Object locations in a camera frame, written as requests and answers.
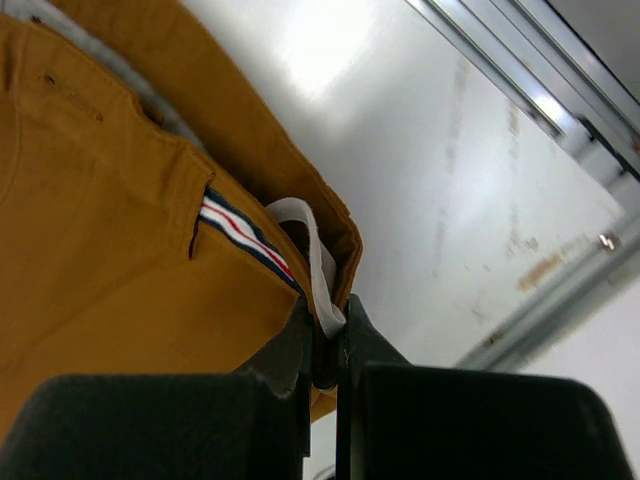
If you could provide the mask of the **brown trousers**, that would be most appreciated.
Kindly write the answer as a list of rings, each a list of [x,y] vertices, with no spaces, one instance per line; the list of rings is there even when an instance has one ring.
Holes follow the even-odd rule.
[[[227,372],[308,301],[325,361],[363,245],[177,1],[1,5],[1,428],[69,373]]]

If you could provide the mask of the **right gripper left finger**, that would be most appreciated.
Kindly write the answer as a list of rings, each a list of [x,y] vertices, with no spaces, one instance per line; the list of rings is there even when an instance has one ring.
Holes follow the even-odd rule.
[[[310,453],[313,321],[226,374],[63,375],[27,399],[5,479],[299,479]]]

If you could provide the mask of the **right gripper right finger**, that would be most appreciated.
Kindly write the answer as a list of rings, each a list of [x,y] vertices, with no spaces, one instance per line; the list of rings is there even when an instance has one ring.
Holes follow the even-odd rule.
[[[586,385],[411,364],[357,297],[340,335],[339,479],[630,479],[613,417]]]

